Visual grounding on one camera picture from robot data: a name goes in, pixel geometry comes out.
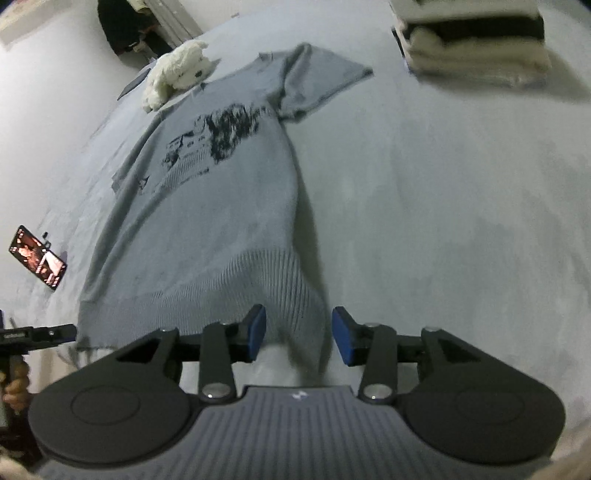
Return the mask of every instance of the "circular pad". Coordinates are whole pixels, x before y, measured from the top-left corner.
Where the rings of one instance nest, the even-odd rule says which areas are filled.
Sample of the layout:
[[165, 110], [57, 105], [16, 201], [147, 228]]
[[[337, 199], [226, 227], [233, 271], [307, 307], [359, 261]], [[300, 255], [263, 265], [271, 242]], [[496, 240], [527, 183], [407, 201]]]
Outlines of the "circular pad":
[[75, 396], [72, 413], [93, 425], [114, 425], [130, 419], [141, 405], [138, 395], [121, 387], [93, 387]]
[[52, 456], [87, 466], [120, 465], [166, 447], [186, 425], [187, 395], [154, 368], [94, 366], [50, 385], [31, 404], [31, 430]]
[[564, 425], [562, 402], [549, 388], [479, 362], [436, 370], [407, 395], [403, 409], [433, 448], [487, 465], [550, 454]]

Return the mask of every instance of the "ribbed hem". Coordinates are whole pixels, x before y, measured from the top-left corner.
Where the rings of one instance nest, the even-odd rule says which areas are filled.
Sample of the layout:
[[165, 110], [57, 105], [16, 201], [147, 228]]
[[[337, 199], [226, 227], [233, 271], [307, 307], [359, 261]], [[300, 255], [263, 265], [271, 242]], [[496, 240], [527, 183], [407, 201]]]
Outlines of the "ribbed hem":
[[120, 348], [161, 328], [200, 333], [212, 322], [241, 320], [255, 303], [267, 309], [266, 342], [288, 342], [317, 367], [328, 319], [293, 251], [252, 251], [226, 268], [169, 290], [123, 300], [82, 301], [79, 349]]

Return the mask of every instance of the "t-shirt sleeve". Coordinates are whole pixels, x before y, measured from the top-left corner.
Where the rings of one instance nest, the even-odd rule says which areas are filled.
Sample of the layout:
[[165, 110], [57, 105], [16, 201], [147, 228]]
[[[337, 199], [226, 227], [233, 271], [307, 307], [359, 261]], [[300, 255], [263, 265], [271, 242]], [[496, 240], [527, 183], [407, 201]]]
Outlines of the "t-shirt sleeve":
[[318, 107], [372, 69], [323, 48], [304, 43], [283, 58], [283, 93], [278, 114], [296, 118]]

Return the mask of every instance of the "white wall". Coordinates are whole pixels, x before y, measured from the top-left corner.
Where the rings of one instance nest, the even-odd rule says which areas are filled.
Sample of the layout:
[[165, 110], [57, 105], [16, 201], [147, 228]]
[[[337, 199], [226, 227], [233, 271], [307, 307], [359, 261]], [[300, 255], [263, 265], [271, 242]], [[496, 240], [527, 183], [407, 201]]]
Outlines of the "white wall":
[[110, 49], [96, 1], [72, 3], [9, 49], [0, 45], [0, 309], [11, 279], [31, 275], [8, 253], [18, 225], [37, 228], [65, 165], [137, 72]]
[[230, 20], [233, 15], [246, 15], [284, 0], [180, 0], [199, 28], [206, 32]]

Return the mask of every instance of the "gray t-shirt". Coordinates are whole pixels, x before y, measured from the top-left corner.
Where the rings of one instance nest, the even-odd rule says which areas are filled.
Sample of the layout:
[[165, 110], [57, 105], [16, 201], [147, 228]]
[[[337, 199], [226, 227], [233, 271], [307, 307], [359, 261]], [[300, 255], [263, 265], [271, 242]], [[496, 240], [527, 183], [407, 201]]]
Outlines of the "gray t-shirt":
[[159, 112], [113, 177], [79, 347], [120, 347], [162, 327], [197, 333], [262, 303], [267, 340], [287, 340], [316, 366], [327, 316], [293, 250], [297, 177], [280, 121], [370, 73], [302, 44]]

